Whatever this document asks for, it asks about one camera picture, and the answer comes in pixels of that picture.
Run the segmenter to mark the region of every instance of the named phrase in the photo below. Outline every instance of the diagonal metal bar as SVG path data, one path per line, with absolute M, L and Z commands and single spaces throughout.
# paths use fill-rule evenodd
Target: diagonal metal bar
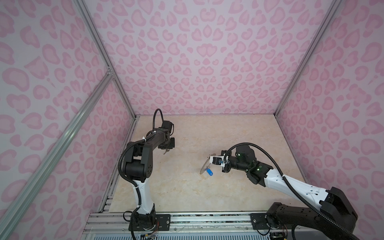
M 9 206 L 0 222 L 0 240 L 7 240 L 12 234 L 111 80 L 112 75 L 107 73 L 69 123 L 67 129 L 44 158 L 36 172 L 30 177 L 23 190 Z
M 343 3 L 344 0 L 333 0 L 331 3 L 331 6 L 329 7 L 327 13 L 325 14 L 325 17 L 323 18 L 323 21 L 320 24 L 320 27 L 318 28 L 317 32 L 315 33 L 313 40 L 308 47 L 307 52 L 304 55 L 303 60 L 299 64 L 299 67 L 297 68 L 295 74 L 292 77 L 292 80 L 285 90 L 283 97 L 281 98 L 281 101 L 279 105 L 276 108 L 276 111 L 274 115 L 277 117 L 280 113 L 282 108 L 284 107 L 285 103 L 288 100 L 288 97 L 293 91 L 293 88 L 295 87 L 296 83 L 299 81 L 301 74 L 303 73 L 303 70 L 305 67 L 308 65 L 311 57 L 313 56 L 316 48 L 319 46 L 323 36 L 331 26 L 334 18 L 336 17 L 338 10 L 341 9 L 341 4 Z
M 115 81 L 115 84 L 118 88 L 119 94 L 120 94 L 121 98 L 123 99 L 125 106 L 128 108 L 129 114 L 131 115 L 131 117 L 133 119 L 135 119 L 136 115 L 133 111 L 132 105 L 129 102 L 129 99 L 127 97 L 126 92 L 124 91 L 124 88 L 121 84 L 120 79 L 116 75 L 115 69 L 113 68 L 112 61 L 108 56 L 108 53 L 107 53 L 107 51 L 103 45 L 103 42 L 101 41 L 101 37 L 100 37 L 96 27 L 95 27 L 95 24 L 93 23 L 92 16 L 88 10 L 87 5 L 85 4 L 84 0 L 73 0 L 73 2 L 76 5 L 81 17 L 83 18 L 83 21 L 84 21 L 89 33 L 91 34 L 91 37 L 92 37 L 93 41 L 95 42 L 97 49 L 100 52 L 100 55 L 101 55 L 101 57 L 105 63 L 105 66 L 108 68 L 109 72 L 113 75 L 113 77 L 114 77 L 113 80 Z

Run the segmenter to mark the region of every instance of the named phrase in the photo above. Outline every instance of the beige marble surface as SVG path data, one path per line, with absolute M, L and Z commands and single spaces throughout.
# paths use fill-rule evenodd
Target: beige marble surface
M 232 169 L 222 173 L 211 164 L 213 176 L 199 174 L 210 154 L 220 155 L 240 142 L 252 142 L 265 149 L 284 174 L 303 181 L 283 134 L 273 115 L 165 116 L 175 124 L 175 148 L 153 151 L 154 170 L 151 196 L 157 212 L 257 211 L 268 210 L 273 202 L 303 206 L 279 191 L 254 185 L 245 172 Z M 156 127 L 160 125 L 158 116 Z M 140 117 L 132 140 L 142 138 L 152 128 L 152 117 Z M 273 165 L 259 150 L 259 161 Z M 113 197 L 110 212 L 135 208 L 132 185 L 122 178 Z

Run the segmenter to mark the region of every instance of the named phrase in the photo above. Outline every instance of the pink heart wallpaper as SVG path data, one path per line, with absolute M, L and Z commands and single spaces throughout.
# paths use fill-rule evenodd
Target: pink heart wallpaper
M 384 235 L 383 12 L 346 1 L 278 117 L 311 183 L 344 191 L 360 240 Z
M 71 0 L 0 3 L 0 217 L 106 68 Z
M 273 113 L 331 0 L 86 0 L 136 114 Z
M 110 83 L 9 239 L 79 239 L 99 207 L 131 122 Z

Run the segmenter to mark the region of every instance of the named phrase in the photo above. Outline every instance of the side wall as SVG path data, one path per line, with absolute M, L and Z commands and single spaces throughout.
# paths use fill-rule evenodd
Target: side wall
M 383 12 L 346 1 L 278 116 L 311 183 L 346 193 L 361 240 L 384 235 Z
M 10 240 L 79 239 L 100 204 L 131 122 L 110 83 Z
M 273 113 L 331 0 L 85 1 L 136 114 Z
M 71 0 L 0 3 L 0 217 L 106 69 Z

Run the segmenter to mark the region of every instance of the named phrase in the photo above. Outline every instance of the slotted metal panel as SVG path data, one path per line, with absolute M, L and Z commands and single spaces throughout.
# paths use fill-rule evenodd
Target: slotted metal panel
M 131 234 L 96 234 L 94 240 L 132 240 Z M 270 240 L 258 233 L 159 233 L 155 240 Z

